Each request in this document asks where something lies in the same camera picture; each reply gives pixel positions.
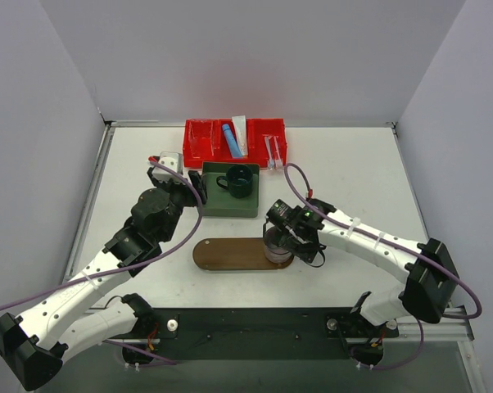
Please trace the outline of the lilac enamel mug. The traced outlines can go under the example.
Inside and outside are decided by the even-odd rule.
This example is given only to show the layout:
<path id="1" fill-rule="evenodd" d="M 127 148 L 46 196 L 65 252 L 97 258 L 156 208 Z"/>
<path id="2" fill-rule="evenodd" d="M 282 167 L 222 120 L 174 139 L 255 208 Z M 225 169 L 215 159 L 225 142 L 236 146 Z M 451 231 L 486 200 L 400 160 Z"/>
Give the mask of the lilac enamel mug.
<path id="1" fill-rule="evenodd" d="M 280 233 L 275 227 L 268 229 L 263 236 L 265 257 L 273 264 L 283 264 L 292 258 L 291 252 L 278 245 L 279 238 Z"/>

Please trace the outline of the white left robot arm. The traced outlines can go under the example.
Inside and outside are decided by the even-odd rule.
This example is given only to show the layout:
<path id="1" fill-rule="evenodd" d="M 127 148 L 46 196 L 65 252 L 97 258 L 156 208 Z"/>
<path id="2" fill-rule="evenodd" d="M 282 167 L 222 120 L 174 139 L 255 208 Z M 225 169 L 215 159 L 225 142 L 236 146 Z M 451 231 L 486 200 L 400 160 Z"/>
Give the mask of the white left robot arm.
<path id="1" fill-rule="evenodd" d="M 195 170 L 187 177 L 158 167 L 147 174 L 152 188 L 139 196 L 123 227 L 80 273 L 32 308 L 0 317 L 0 356 L 27 391 L 48 383 L 67 360 L 91 346 L 158 330 L 156 311 L 138 294 L 86 315 L 108 292 L 161 258 L 161 245 L 173 237 L 184 208 L 206 203 Z"/>

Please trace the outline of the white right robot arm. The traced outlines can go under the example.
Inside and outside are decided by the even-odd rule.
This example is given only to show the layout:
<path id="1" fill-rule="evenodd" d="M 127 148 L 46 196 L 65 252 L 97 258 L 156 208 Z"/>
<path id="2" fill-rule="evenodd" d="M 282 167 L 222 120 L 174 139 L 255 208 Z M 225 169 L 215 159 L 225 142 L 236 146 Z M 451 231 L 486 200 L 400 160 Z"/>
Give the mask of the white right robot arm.
<path id="1" fill-rule="evenodd" d="M 282 200 L 266 214 L 274 237 L 273 248 L 307 263 L 331 247 L 354 255 L 389 273 L 397 280 L 390 290 L 365 292 L 352 311 L 373 326 L 404 316 L 425 323 L 439 323 L 457 286 L 456 272 L 446 245 L 402 239 L 379 231 L 326 202 L 311 199 L 308 205 L 290 207 Z"/>

